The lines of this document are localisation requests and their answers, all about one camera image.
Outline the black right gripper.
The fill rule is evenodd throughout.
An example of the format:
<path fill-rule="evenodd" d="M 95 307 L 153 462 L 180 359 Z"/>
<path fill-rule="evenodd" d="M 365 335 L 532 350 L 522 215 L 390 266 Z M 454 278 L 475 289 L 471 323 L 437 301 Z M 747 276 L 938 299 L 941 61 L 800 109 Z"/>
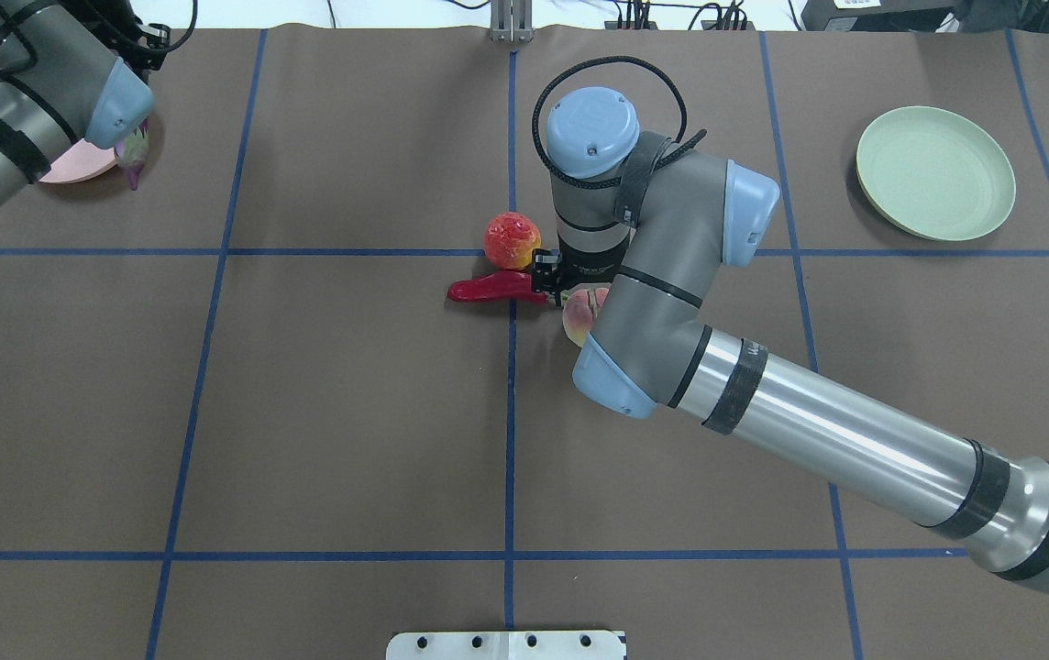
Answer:
<path fill-rule="evenodd" d="M 558 249 L 534 249 L 530 263 L 530 290 L 551 305 L 563 305 L 563 256 Z"/>

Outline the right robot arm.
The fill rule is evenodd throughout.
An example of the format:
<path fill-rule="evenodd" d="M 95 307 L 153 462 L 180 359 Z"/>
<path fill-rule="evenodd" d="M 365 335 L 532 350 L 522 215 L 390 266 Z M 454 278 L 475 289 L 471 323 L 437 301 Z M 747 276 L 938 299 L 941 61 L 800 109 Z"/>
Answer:
<path fill-rule="evenodd" d="M 817 473 L 907 521 L 961 542 L 999 579 L 1049 594 L 1049 460 L 1007 459 L 848 389 L 698 312 L 720 267 L 746 267 L 780 199 L 776 180 L 695 151 L 695 139 L 639 128 L 611 88 L 545 100 L 530 135 L 551 177 L 558 250 L 536 252 L 534 288 L 558 300 L 609 281 L 572 379 L 616 413 L 659 406 Z"/>

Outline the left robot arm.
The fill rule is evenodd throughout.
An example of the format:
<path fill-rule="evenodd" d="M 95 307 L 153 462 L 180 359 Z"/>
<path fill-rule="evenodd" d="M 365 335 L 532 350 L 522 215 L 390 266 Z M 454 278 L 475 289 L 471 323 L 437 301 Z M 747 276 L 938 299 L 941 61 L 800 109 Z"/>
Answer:
<path fill-rule="evenodd" d="M 154 93 L 60 1 L 0 1 L 0 206 L 77 142 L 110 148 Z"/>

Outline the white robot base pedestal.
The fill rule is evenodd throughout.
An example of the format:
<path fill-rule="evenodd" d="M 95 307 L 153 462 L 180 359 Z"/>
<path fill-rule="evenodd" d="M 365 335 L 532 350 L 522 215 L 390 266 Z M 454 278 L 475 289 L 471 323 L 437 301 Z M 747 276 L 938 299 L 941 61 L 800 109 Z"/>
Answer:
<path fill-rule="evenodd" d="M 628 659 L 624 632 L 533 630 L 398 633 L 386 659 Z"/>

